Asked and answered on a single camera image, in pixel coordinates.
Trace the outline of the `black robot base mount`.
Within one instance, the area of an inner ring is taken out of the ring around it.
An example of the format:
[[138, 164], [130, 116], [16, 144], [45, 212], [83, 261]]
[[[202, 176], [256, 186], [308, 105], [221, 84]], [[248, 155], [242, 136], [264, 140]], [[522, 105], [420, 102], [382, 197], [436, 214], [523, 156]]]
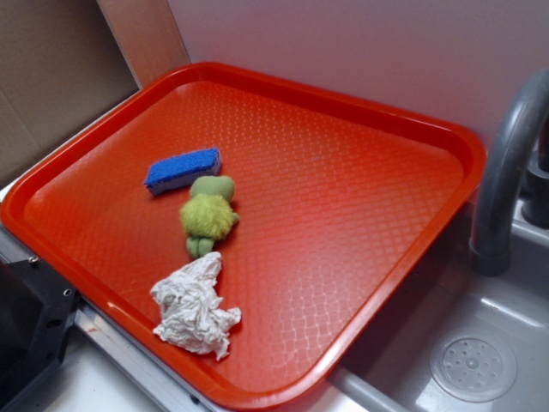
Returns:
[[79, 300], [76, 288], [39, 257], [1, 264], [2, 411], [62, 365]]

